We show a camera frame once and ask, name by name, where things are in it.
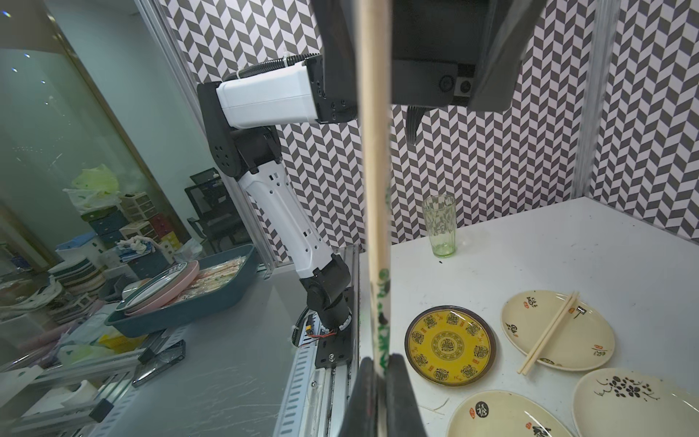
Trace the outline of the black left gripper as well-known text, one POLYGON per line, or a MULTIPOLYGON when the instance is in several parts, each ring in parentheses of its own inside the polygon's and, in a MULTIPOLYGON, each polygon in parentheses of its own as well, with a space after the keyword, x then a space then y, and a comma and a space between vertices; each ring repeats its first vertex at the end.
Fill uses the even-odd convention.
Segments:
MULTIPOLYGON (((509 109, 522 55, 544 1, 395 1, 391 102, 477 112, 509 109)), ((355 14, 351 1, 313 1, 322 48, 311 60, 320 123, 358 114, 355 14)))

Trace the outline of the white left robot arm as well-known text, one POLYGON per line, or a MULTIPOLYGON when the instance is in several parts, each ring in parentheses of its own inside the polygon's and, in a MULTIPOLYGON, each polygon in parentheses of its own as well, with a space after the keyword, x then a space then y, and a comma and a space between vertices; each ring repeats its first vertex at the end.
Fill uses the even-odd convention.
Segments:
MULTIPOLYGON (((380 31, 390 47, 391 103, 406 107, 405 135, 417 140, 423 116, 456 106, 509 109, 522 54, 542 1, 389 2, 380 31)), ((344 292, 351 273, 320 239, 285 175, 279 126, 340 124, 360 112, 359 11, 352 1, 312 5, 322 40, 318 54, 269 60, 198 86, 209 148, 218 167, 268 215, 289 251, 307 304, 333 336, 352 324, 344 292)))

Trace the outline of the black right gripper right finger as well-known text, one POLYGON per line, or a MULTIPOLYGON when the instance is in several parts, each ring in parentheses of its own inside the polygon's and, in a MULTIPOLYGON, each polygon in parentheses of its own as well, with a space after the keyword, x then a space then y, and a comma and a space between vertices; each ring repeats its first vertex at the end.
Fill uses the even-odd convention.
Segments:
POLYGON ((385 382, 388 436, 425 437, 427 433, 402 355, 390 356, 385 382))

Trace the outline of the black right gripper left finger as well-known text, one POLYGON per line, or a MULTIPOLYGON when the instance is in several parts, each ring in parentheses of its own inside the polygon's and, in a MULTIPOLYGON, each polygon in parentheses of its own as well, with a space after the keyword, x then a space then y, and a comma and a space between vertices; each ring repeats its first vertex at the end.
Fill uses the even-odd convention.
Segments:
POLYGON ((375 437, 377 435, 377 380, 373 360, 369 357, 363 358, 343 416, 339 437, 375 437))

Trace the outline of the chopsticks green band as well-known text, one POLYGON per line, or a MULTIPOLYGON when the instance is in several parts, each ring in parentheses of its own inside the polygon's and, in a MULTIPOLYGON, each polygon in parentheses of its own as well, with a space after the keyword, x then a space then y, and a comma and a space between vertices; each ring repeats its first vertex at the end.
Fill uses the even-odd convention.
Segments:
POLYGON ((553 334, 564 320, 564 316, 569 312, 569 309, 571 309, 573 306, 575 306, 575 304, 577 304, 577 300, 579 299, 579 297, 580 292, 574 291, 571 295, 569 295, 566 298, 562 307, 560 307, 557 313, 555 313, 555 317, 553 318, 553 320, 544 329, 544 332, 537 340, 537 342, 535 342, 533 349, 531 349, 531 351, 527 354, 524 363, 517 371, 518 374, 526 376, 529 373, 531 368, 539 360, 539 357, 541 356, 541 353, 544 350, 545 346, 551 340, 553 334))

